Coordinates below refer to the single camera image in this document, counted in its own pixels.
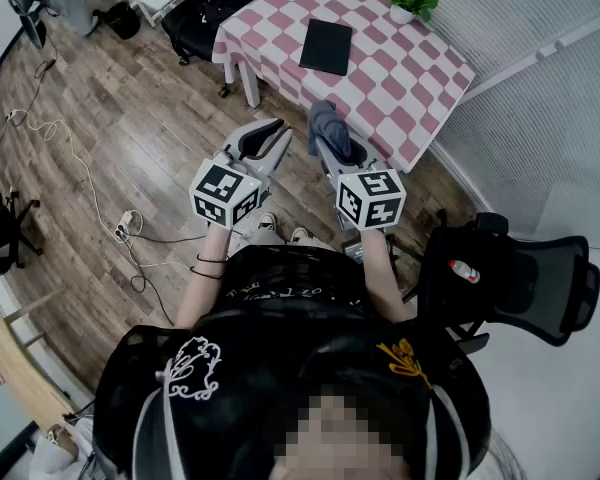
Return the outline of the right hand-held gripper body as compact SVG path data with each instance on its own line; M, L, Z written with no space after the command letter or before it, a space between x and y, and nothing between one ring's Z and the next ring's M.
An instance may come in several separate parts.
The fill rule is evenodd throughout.
M362 167L324 161L335 189L336 215L343 230L384 229L397 224L406 190L395 169L373 158Z

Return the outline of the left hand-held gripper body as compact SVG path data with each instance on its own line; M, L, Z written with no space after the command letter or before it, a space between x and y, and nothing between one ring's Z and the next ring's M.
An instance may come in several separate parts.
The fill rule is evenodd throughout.
M193 213L225 229L232 229L259 209L269 195L271 154L245 155L225 143L212 159L205 159L189 188Z

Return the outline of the grey cloth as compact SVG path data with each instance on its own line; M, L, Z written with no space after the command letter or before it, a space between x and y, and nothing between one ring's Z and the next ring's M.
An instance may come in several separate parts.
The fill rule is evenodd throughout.
M318 155L317 139L322 139L335 149L338 155L351 157L351 138L346 122L336 112L336 105L329 100L316 101L311 105L307 125L308 154Z

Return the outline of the person's right forearm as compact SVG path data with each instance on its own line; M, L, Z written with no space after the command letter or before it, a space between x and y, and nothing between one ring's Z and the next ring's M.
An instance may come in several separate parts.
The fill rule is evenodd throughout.
M365 285L374 308L393 323L412 320L415 313L405 306L393 273L385 235L378 229L360 234Z

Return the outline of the white table leg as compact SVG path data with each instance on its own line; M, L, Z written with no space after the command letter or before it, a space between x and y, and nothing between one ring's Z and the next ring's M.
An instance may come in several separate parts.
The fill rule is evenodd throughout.
M247 103L256 109L261 103L256 73L246 61L240 61L238 66Z

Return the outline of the black wrist bands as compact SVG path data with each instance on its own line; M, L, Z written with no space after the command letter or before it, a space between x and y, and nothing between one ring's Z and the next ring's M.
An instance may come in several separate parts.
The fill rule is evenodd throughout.
M191 266L189 271L203 278L221 280L224 277L228 260L228 257L224 259L208 259L197 254L196 264Z

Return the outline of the person's beige trousers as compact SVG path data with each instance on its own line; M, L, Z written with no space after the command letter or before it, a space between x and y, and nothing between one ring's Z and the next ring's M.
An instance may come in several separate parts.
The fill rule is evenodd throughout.
M330 251L334 251L334 248L321 241L317 237L310 235L310 241L306 245L296 245L289 241L285 241L277 232L258 232L257 229L253 232L247 233L243 237L238 237L234 245L229 246L228 255L232 256L241 249L249 245L262 245L262 246L281 246L281 245L293 245L293 246L306 246L306 247L317 247Z

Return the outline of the pink white checkered tablecloth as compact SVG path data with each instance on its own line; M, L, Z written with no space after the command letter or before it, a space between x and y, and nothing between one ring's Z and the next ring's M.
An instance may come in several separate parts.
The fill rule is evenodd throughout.
M212 60L240 61L292 103L335 103L388 164L410 171L457 106L474 73L417 20L399 25L386 0L254 0L218 28ZM353 29L345 76L299 66L311 18Z

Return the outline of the white power strip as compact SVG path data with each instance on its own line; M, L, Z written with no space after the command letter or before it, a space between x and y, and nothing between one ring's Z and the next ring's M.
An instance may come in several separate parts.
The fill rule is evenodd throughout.
M117 227L114 230L114 239L118 243L125 243L130 237L129 226L133 219L133 212L127 210L123 213Z

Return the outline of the black padded office chair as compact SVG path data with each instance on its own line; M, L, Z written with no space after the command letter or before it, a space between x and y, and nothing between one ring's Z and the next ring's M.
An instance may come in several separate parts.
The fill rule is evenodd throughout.
M222 22L253 0L183 0L161 20L179 63L192 56L210 61Z

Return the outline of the black waste bin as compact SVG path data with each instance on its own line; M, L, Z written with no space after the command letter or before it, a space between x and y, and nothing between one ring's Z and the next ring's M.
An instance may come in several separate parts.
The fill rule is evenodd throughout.
M131 39L141 27L141 22L128 1L114 4L104 13L106 25L122 40Z

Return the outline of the black mesh office chair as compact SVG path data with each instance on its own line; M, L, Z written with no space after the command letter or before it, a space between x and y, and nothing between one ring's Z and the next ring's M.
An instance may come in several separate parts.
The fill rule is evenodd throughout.
M465 353L487 345L484 323L516 327L554 347L589 325L600 270L585 237L525 242L510 237L507 218L497 213L479 213L459 227L449 225L445 210L437 216L424 252L406 252L420 271L402 300L415 299L418 316L452 331ZM475 268L479 282L456 275L449 260Z

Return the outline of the person's black embroidered shirt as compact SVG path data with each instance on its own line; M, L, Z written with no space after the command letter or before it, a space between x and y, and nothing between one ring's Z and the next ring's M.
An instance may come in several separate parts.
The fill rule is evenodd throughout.
M97 388L94 448L110 476L266 480L323 394L354 407L413 480L462 480L487 453L489 399L449 333L385 319L359 265L296 246L235 254L192 329L132 328Z

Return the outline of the black equipment stand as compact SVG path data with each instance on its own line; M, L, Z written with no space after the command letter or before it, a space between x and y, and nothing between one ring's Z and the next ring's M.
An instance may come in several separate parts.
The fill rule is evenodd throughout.
M18 16L22 28L36 49L45 46L47 32L39 15L39 4L42 0L7 0L12 10Z

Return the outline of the light wooden board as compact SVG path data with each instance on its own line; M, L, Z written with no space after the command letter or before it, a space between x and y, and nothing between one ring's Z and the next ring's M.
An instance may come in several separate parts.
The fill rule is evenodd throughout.
M0 375L25 415L41 429L61 423L63 416L76 413L78 406L29 352L29 346L43 338L44 334L39 333L31 340L22 342L11 324L62 292L62 288L55 289L7 316L0 311Z

